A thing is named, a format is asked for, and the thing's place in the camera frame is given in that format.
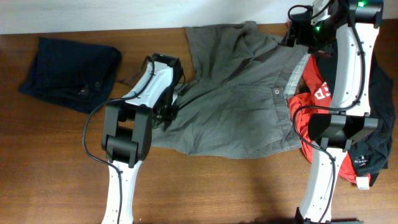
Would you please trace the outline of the grey shorts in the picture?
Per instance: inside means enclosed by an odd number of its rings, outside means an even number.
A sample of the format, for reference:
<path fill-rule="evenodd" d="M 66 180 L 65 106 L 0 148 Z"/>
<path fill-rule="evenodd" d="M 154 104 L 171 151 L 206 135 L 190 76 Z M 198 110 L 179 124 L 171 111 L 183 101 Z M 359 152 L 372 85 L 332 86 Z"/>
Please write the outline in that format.
<path fill-rule="evenodd" d="M 308 62 L 306 47 L 285 47 L 253 21 L 189 27 L 186 35 L 196 78 L 177 99 L 176 119 L 153 130 L 153 146 L 232 159 L 301 146 L 287 101 Z"/>

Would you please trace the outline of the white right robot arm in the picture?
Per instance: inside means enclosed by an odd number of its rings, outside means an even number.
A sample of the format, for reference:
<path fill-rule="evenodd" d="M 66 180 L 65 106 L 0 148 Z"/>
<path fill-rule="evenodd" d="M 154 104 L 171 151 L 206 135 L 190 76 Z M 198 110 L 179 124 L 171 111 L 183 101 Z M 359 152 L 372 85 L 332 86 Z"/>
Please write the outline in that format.
<path fill-rule="evenodd" d="M 308 138 L 313 148 L 310 177 L 295 223 L 331 223 L 336 180 L 351 146 L 374 132 L 369 76 L 373 48 L 382 24 L 383 1 L 315 1 L 305 12 L 288 13 L 283 46 L 304 45 L 310 54 L 338 44 L 336 85 L 329 107 L 317 106 L 311 115 Z"/>

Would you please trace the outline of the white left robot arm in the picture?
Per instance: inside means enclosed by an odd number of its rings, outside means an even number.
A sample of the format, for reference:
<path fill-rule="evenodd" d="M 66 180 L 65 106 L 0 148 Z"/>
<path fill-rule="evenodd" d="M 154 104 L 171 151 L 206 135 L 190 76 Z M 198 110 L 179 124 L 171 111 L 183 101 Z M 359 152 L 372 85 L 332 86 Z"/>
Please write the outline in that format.
<path fill-rule="evenodd" d="M 152 128 L 156 122 L 169 125 L 177 115 L 175 86 L 183 77 L 180 59 L 153 54 L 141 72 L 122 102 L 105 107 L 101 146 L 111 167 L 103 223 L 133 223 L 137 174 L 151 147 Z"/>

